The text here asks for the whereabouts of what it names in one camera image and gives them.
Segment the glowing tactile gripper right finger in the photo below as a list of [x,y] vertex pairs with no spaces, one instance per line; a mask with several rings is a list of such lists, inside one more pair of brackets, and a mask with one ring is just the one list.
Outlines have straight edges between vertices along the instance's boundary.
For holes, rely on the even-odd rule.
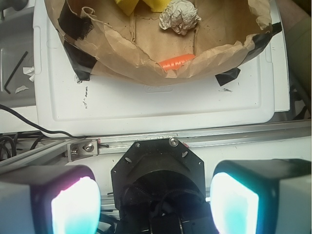
[[312,163],[304,159],[224,160],[210,185],[221,234],[309,234]]

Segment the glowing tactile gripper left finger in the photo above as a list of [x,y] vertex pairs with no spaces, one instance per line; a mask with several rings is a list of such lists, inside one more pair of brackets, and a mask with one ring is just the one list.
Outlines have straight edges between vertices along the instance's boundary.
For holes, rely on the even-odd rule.
[[0,169],[2,234],[94,234],[100,207],[100,190],[87,166]]

